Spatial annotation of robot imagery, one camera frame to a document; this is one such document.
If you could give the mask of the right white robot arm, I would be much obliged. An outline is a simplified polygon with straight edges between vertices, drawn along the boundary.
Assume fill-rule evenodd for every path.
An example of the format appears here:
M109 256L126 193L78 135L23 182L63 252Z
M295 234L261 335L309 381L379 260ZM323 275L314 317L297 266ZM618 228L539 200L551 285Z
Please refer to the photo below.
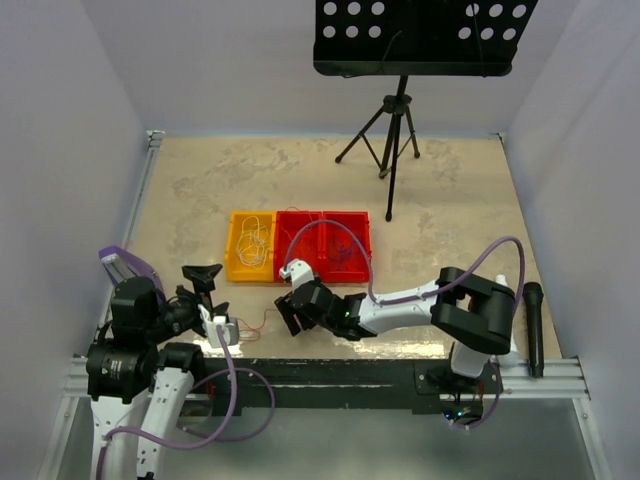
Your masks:
M516 293L504 275L492 280L471 275L451 290L422 296L462 274L446 267L423 286L373 301L366 293L334 294L307 263L296 261L291 291L274 305L293 336L318 326L338 338L360 341L391 330L434 326L454 339L446 382L452 390L466 393L480 382L492 357L512 367L519 352L513 338Z

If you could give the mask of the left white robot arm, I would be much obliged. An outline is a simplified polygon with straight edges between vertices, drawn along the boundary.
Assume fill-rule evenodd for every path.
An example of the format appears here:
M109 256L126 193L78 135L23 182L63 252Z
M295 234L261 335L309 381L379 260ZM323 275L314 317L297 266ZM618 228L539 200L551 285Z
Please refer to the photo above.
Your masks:
M112 318L90 345L86 372L91 398L96 479L157 479L189 392L207 380L198 345L177 336L193 331L227 352L239 340L226 302L214 304L219 264L183 267L191 290L168 298L153 276L129 274L115 283Z

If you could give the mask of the yellow plastic bin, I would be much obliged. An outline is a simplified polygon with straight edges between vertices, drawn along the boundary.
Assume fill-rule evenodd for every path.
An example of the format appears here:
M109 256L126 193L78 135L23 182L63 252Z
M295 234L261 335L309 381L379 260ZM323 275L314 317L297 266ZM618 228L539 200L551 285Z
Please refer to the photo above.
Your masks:
M275 211L231 212L225 247L227 280L233 283L272 283Z

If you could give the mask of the red double compartment bin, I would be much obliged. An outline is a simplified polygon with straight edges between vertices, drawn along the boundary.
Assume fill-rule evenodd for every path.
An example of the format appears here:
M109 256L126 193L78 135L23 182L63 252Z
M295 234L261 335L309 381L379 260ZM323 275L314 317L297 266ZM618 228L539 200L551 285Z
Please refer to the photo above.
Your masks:
M280 283L291 241L299 230L318 219L329 219L348 228L372 258L369 215L365 211L282 210L276 214L274 281ZM296 243L292 259L306 261L325 283L366 283L370 279L367 262L349 233L333 224L322 223L306 230Z

